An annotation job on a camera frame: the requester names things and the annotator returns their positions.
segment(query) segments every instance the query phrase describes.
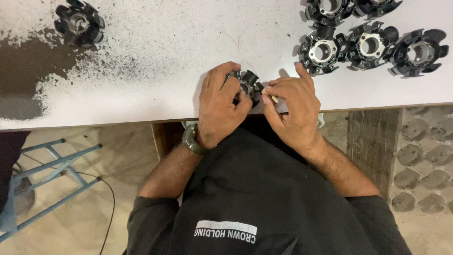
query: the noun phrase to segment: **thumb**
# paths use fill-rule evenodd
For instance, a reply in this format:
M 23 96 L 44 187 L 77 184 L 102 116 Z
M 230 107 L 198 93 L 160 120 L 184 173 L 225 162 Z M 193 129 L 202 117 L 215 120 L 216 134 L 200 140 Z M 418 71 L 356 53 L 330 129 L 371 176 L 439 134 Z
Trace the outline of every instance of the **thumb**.
M 264 115 L 266 116 L 267 122 L 269 122 L 274 131 L 280 129 L 283 126 L 282 117 L 275 109 L 274 102 L 267 94 L 263 94 L 263 102 Z
M 239 93 L 239 104 L 236 105 L 236 112 L 247 115 L 252 108 L 252 100 L 246 96 L 244 90 Z

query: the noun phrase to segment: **shirt sleeve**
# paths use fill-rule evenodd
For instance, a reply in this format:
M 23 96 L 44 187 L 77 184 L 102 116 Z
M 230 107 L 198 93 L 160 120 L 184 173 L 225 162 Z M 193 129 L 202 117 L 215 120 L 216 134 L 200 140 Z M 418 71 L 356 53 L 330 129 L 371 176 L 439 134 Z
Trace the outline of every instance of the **shirt sleeve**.
M 395 218 L 380 196 L 346 198 L 378 254 L 412 255 Z
M 127 222 L 127 254 L 166 254 L 178 209 L 176 199 L 137 197 Z

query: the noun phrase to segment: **finger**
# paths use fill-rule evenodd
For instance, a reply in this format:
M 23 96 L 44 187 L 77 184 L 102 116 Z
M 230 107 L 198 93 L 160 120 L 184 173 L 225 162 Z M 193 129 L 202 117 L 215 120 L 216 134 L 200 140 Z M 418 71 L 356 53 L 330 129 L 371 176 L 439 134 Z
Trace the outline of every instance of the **finger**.
M 226 80 L 220 91 L 228 97 L 228 100 L 232 101 L 233 98 L 241 91 L 241 86 L 237 78 L 230 77 Z
M 213 89 L 220 90 L 223 83 L 225 82 L 225 76 L 233 71 L 239 71 L 241 69 L 240 64 L 234 62 L 226 62 L 212 70 L 211 82 L 209 86 Z
M 294 78 L 294 77 L 281 77 L 281 78 L 278 78 L 276 80 L 269 81 L 269 86 L 273 87 L 277 83 L 284 82 L 284 81 L 290 81 L 290 80 L 294 80 L 294 79 L 297 79 L 297 78 Z
M 304 68 L 304 66 L 300 62 L 298 62 L 296 64 L 296 72 L 301 78 L 303 78 L 310 85 L 310 88 L 314 91 L 313 79 L 311 78 L 308 71 Z
M 211 75 L 212 75 L 212 70 L 209 70 L 206 78 L 203 80 L 203 85 L 201 87 L 201 93 L 205 92 L 206 89 L 209 87 L 209 82 L 211 81 Z
M 274 102 L 269 95 L 263 94 L 264 102 L 264 115 L 266 116 L 267 122 L 274 131 L 280 130 L 283 127 L 283 122 L 280 113 L 275 109 Z
M 294 89 L 295 88 L 293 88 L 291 86 L 282 86 L 279 84 L 277 86 L 267 87 L 266 93 L 268 93 L 271 96 L 276 96 L 278 98 L 286 100 L 294 92 Z
M 243 115 L 244 118 L 252 109 L 252 100 L 246 96 L 244 90 L 239 93 L 239 104 L 236 105 L 236 113 Z

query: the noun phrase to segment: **white table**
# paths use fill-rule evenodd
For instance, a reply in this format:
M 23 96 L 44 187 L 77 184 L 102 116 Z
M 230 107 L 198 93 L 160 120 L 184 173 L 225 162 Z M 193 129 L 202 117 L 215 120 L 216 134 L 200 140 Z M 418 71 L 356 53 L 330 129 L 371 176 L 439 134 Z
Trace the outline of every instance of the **white table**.
M 43 2 L 1 1 L 0 29 L 26 38 L 30 32 L 53 28 L 52 13 L 58 4 L 67 4 Z M 51 81 L 38 84 L 45 97 L 37 98 L 47 108 L 41 117 L 0 119 L 0 129 L 196 118 L 201 82 L 209 69 L 235 61 L 265 85 L 285 71 L 295 76 L 295 47 L 313 24 L 301 18 L 307 4 L 299 0 L 88 2 L 106 20 L 105 38 L 98 44 L 106 48 L 87 52 L 92 61 L 79 62 L 80 70 L 69 70 L 58 86 Z M 442 43 L 453 46 L 451 10 L 452 1 L 405 0 L 378 21 L 385 22 L 383 27 L 395 26 L 400 35 L 442 29 L 448 34 Z M 336 33 L 348 33 L 364 22 L 351 16 Z M 349 64 L 337 64 L 340 69 L 334 73 L 314 78 L 316 95 L 321 110 L 453 102 L 452 59 L 451 54 L 440 59 L 443 66 L 434 73 L 407 79 L 392 76 L 392 64 L 357 72 L 347 69 Z M 95 70 L 101 61 L 110 64 L 105 74 Z M 261 113 L 261 106 L 251 113 Z M 283 103 L 278 110 L 287 108 Z

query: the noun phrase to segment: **floor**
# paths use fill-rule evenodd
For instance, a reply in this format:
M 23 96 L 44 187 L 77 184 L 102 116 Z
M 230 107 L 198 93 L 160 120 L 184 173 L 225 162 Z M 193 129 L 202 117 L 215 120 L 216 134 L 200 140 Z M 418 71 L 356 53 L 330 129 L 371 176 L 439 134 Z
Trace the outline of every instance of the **floor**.
M 453 107 L 402 114 L 390 208 L 414 255 L 453 254 Z
M 410 113 L 405 110 L 403 123 L 424 119 L 428 125 L 422 125 L 423 129 L 435 126 L 438 119 L 445 119 L 445 116 L 444 112 L 439 109 L 425 110 L 422 114 Z M 326 113 L 324 120 L 325 125 L 320 132 L 332 144 L 346 152 L 348 113 Z M 418 129 L 411 130 L 413 131 L 406 130 L 399 135 L 397 151 L 408 144 L 419 145 L 424 150 L 427 150 L 424 146 L 429 145 L 429 148 L 432 149 L 437 143 L 451 145 L 451 141 L 439 142 L 431 139 L 432 136 L 428 135 L 431 129 L 423 129 L 425 134 L 422 136 L 419 135 L 421 132 Z M 447 130 L 446 136 L 452 132 L 448 127 Z M 128 123 L 105 127 L 40 130 L 30 134 L 25 147 L 60 138 L 68 140 L 66 144 L 55 146 L 62 156 L 98 143 L 104 145 L 102 149 L 91 152 L 76 161 L 73 166 L 77 171 L 104 176 L 104 179 L 112 186 L 115 192 L 116 208 L 104 254 L 121 254 L 127 243 L 126 223 L 133 206 L 137 186 L 158 162 L 151 126 L 143 123 Z M 41 150 L 27 153 L 27 157 L 22 156 L 19 163 L 26 169 L 30 169 L 39 165 L 37 161 L 48 162 L 51 160 L 53 160 L 51 155 L 46 150 Z M 451 207 L 448 207 L 451 204 L 442 204 L 440 212 L 436 212 L 439 210 L 438 206 L 430 206 L 431 200 L 423 210 L 420 205 L 420 200 L 430 193 L 440 195 L 445 202 L 453 199 L 453 186 L 449 177 L 453 175 L 451 172 L 453 163 L 448 162 L 449 159 L 445 160 L 443 166 L 436 167 L 432 167 L 427 160 L 419 162 L 419 159 L 406 160 L 411 161 L 411 164 L 415 162 L 416 167 L 404 167 L 399 161 L 395 162 L 394 175 L 405 168 L 413 168 L 419 173 L 419 176 L 416 175 L 416 181 L 411 181 L 412 175 L 405 175 L 403 180 L 396 178 L 395 183 L 400 187 L 405 185 L 405 188 L 398 188 L 393 183 L 390 190 L 392 198 L 402 192 L 415 197 L 414 206 L 407 211 L 396 210 L 394 206 L 391 206 L 401 234 L 414 255 L 453 254 L 453 245 L 450 241 L 453 236 L 451 230 L 453 214 L 450 212 Z M 443 186 L 444 183 L 439 186 L 439 183 L 435 181 L 434 183 L 428 182 L 428 184 L 426 184 L 426 180 L 421 181 L 433 169 L 449 172 L 447 186 Z M 93 178 L 86 177 L 85 179 L 89 181 Z M 425 188 L 425 185 L 429 186 L 429 184 L 432 185 L 432 190 Z M 21 217 L 22 221 L 76 189 L 77 183 L 69 176 L 63 176 L 39 187 L 36 190 L 35 205 Z M 1 243 L 0 250 L 3 254 L 8 255 L 68 254 L 68 250 L 71 251 L 70 254 L 75 255 L 99 254 L 110 220 L 112 205 L 112 195 L 108 187 L 104 183 L 97 183 L 91 189 Z M 434 210 L 434 213 L 433 211 L 425 213 L 424 210 Z
M 65 138 L 54 148 L 62 156 L 102 143 L 100 150 L 77 160 L 76 171 L 102 175 L 115 192 L 116 207 L 103 254 L 121 254 L 127 244 L 126 223 L 137 186 L 158 162 L 150 124 L 120 124 L 91 128 L 47 129 L 32 132 L 25 147 Z M 52 161 L 47 150 L 27 153 L 20 165 L 30 169 Z M 93 177 L 84 177 L 87 181 Z M 78 188 L 70 176 L 63 176 L 36 189 L 36 202 L 19 222 L 59 201 Z M 51 255 L 99 254 L 112 213 L 113 199 L 108 186 L 97 183 L 53 212 L 37 220 L 0 244 L 2 254 Z

